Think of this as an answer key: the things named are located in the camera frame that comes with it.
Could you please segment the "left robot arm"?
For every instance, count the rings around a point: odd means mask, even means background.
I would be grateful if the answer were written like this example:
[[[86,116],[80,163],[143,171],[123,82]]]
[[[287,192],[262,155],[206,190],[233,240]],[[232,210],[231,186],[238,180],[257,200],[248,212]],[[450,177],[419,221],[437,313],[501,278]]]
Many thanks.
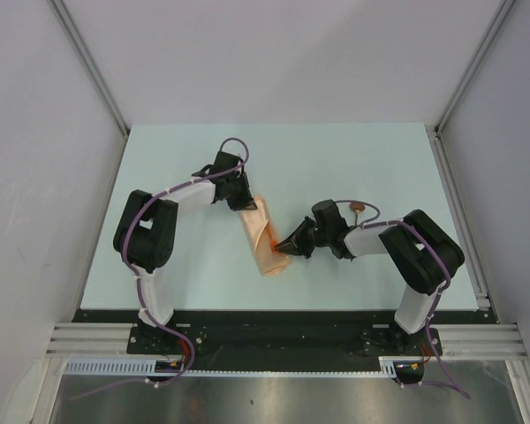
[[[113,247],[132,272],[140,301],[139,317],[151,326],[147,342],[157,352],[171,351],[177,331],[167,325],[174,307],[155,272],[173,252],[178,219],[199,208],[225,201],[238,212],[257,209],[245,172],[246,158],[218,151],[213,163],[186,182],[159,193],[132,191],[113,238]]]

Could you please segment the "peach cloth napkin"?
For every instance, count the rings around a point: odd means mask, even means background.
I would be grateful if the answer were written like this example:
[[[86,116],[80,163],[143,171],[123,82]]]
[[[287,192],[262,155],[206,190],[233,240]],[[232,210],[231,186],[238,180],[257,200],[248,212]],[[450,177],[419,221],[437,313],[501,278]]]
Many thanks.
[[[280,254],[270,248],[268,225],[273,223],[273,220],[266,201],[261,196],[255,196],[254,200],[257,209],[241,211],[241,222],[261,275],[275,276],[285,271],[292,263],[292,260],[289,255]]]

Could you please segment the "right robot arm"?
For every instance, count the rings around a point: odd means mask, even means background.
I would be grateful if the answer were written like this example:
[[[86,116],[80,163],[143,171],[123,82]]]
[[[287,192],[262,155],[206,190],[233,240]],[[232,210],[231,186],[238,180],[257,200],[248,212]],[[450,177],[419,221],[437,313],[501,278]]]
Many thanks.
[[[428,214],[415,209],[398,220],[378,221],[375,216],[353,225],[340,214],[341,204],[351,200],[325,200],[314,204],[312,216],[275,245],[281,254],[310,258],[316,248],[327,247],[339,260],[367,255],[387,255],[405,281],[405,291],[394,314],[397,327],[390,332],[390,345],[400,354],[410,354],[421,344],[420,330],[432,320],[442,293],[465,264],[458,245]]]

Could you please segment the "orange fork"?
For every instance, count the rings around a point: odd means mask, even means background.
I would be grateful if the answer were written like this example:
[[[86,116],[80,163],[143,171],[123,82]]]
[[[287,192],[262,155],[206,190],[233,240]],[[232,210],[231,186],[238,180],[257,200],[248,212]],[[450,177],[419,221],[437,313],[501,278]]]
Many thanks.
[[[269,232],[269,237],[270,237],[270,242],[269,242],[270,248],[273,251],[276,251],[276,245],[278,244],[278,238],[277,238],[276,228],[273,225],[273,223],[269,223],[268,232]]]

